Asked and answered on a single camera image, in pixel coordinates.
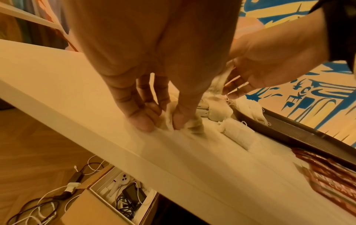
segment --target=hand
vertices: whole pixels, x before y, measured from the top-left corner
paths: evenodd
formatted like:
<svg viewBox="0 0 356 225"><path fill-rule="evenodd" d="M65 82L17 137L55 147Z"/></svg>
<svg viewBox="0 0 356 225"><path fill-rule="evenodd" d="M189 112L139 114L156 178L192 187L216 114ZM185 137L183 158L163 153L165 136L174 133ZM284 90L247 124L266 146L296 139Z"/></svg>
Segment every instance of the hand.
<svg viewBox="0 0 356 225"><path fill-rule="evenodd" d="M173 126L195 114L203 93L224 67L241 1L63 0L84 53L118 107L137 128L154 130L179 90ZM149 86L155 73L156 103Z"/></svg>
<svg viewBox="0 0 356 225"><path fill-rule="evenodd" d="M235 69L223 94L239 98L255 89L284 84L309 72L329 57L322 9L294 21L247 34L230 50Z"/></svg>

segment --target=tray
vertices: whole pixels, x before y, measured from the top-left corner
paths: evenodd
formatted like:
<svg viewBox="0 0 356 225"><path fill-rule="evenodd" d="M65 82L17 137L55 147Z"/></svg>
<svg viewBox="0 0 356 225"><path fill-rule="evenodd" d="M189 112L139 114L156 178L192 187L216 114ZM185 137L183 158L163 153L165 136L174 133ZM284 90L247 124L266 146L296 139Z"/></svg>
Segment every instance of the tray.
<svg viewBox="0 0 356 225"><path fill-rule="evenodd" d="M235 108L237 120L245 121L256 132L279 141L289 147L301 148L320 156L331 158L337 163L356 171L356 149L323 133L264 109L264 116L270 126L265 126L245 116Z"/></svg>

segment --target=cardboard box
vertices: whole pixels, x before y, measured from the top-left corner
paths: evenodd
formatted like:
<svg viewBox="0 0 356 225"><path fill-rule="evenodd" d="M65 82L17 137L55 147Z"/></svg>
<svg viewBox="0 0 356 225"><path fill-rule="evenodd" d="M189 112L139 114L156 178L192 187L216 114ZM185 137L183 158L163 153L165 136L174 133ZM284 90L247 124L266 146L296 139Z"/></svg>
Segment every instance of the cardboard box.
<svg viewBox="0 0 356 225"><path fill-rule="evenodd" d="M78 188L85 189L56 225L150 225L158 207L158 193L151 189L132 221L102 198L99 192L121 171L106 167Z"/></svg>

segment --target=white table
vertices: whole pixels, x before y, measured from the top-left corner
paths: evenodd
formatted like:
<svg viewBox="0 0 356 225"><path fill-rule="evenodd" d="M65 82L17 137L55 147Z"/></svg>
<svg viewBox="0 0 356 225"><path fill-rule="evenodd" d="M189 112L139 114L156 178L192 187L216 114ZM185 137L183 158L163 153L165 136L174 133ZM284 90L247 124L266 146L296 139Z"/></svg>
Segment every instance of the white table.
<svg viewBox="0 0 356 225"><path fill-rule="evenodd" d="M210 224L355 224L312 191L288 147L131 127L82 53L0 40L0 98Z"/></svg>

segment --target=white device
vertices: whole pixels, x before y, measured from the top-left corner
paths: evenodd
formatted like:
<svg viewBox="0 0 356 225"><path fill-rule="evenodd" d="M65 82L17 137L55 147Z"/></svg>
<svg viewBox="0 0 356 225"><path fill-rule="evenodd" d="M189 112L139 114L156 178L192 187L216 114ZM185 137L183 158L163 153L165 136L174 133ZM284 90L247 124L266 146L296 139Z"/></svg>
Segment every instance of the white device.
<svg viewBox="0 0 356 225"><path fill-rule="evenodd" d="M121 172L117 177L115 177L114 181L115 184L114 186L111 188L108 197L111 197L118 189L121 185L126 185L130 182L130 175L128 175L127 173L125 173L124 171Z"/></svg>

